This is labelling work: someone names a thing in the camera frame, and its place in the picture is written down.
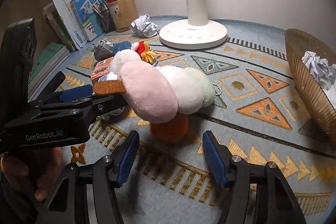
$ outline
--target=white lamp base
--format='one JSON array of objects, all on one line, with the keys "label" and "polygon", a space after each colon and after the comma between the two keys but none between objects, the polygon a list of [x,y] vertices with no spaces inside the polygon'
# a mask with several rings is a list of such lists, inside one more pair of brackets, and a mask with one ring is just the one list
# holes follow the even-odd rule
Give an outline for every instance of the white lamp base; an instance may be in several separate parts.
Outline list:
[{"label": "white lamp base", "polygon": [[227,30],[212,20],[203,26],[193,26],[183,19],[164,26],[159,35],[161,42],[169,47],[197,50],[223,43],[227,38]]}]

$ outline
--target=rug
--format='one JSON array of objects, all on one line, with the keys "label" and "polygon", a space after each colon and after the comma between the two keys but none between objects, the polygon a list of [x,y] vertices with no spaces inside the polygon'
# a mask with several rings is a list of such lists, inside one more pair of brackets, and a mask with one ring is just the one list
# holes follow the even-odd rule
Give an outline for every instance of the rug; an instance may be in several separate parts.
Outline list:
[{"label": "rug", "polygon": [[[165,18],[159,24],[169,21]],[[277,163],[307,223],[322,222],[336,177],[336,155],[295,89],[284,31],[254,23],[223,23],[229,34],[226,42],[200,51],[166,47],[158,35],[139,39],[112,32],[107,36],[113,43],[147,41],[158,55],[157,66],[196,68],[216,84],[218,93],[212,105],[189,116],[188,134],[177,145],[154,141],[149,122],[128,107],[108,122],[99,118],[92,124],[87,143],[63,147],[67,163],[91,164],[113,151],[131,130],[139,132],[140,149],[130,177],[116,189],[126,224],[218,223],[228,190],[214,182],[205,162],[202,134],[206,130],[250,163]],[[89,55],[90,49],[63,69],[66,80],[60,90],[91,83],[88,77],[95,60],[91,62]],[[252,223],[255,191],[251,185],[246,223]],[[88,207],[90,223],[96,223],[92,187],[88,187]]]}]

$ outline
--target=wooden stick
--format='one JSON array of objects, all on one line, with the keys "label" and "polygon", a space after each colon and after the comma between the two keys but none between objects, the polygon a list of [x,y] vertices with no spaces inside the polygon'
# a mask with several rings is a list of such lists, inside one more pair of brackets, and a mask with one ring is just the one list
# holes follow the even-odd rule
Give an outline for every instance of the wooden stick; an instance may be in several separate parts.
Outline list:
[{"label": "wooden stick", "polygon": [[93,86],[93,91],[98,95],[126,93],[124,84],[120,80],[109,80],[109,81],[97,82]]}]

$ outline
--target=stuffed toy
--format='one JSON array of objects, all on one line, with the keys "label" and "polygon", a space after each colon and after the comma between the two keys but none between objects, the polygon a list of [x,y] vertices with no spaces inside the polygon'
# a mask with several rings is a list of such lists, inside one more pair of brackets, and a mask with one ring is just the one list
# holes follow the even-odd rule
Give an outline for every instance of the stuffed toy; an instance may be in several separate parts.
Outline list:
[{"label": "stuffed toy", "polygon": [[212,83],[197,69],[153,67],[133,50],[122,50],[114,59],[110,71],[118,74],[118,79],[97,82],[95,93],[122,93],[134,112],[150,122],[151,136],[157,141],[177,143],[187,133],[188,115],[209,106],[215,98]]},{"label": "stuffed toy", "polygon": [[150,63],[151,65],[154,63],[154,56],[156,56],[156,53],[150,51],[149,45],[146,41],[135,42],[132,44],[131,49],[140,55],[142,61]]},{"label": "stuffed toy", "polygon": [[139,54],[137,54],[135,51],[132,51],[131,49],[117,52],[110,62],[110,71],[117,75],[121,67],[131,60],[140,61],[141,58]]},{"label": "stuffed toy", "polygon": [[122,41],[113,46],[112,53],[113,55],[116,55],[117,52],[120,52],[122,50],[130,50],[132,47],[132,43],[130,41]]}]

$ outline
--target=gray crumpled paper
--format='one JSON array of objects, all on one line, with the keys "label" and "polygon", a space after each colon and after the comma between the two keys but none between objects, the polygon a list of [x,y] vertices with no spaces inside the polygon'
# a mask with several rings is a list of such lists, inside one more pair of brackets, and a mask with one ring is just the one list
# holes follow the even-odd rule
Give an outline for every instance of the gray crumpled paper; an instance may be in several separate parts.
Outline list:
[{"label": "gray crumpled paper", "polygon": [[113,44],[107,38],[100,40],[92,49],[95,59],[100,62],[113,56]]},{"label": "gray crumpled paper", "polygon": [[317,82],[320,82],[321,77],[328,74],[328,60],[316,56],[315,52],[305,52],[302,57],[302,62],[308,68],[309,72],[313,75]]},{"label": "gray crumpled paper", "polygon": [[305,52],[302,62],[314,79],[319,82],[332,106],[336,109],[336,64],[328,67],[328,60],[316,56],[315,52]]},{"label": "gray crumpled paper", "polygon": [[153,37],[158,32],[158,26],[149,21],[149,15],[144,15],[131,23],[131,30],[140,37]]}]

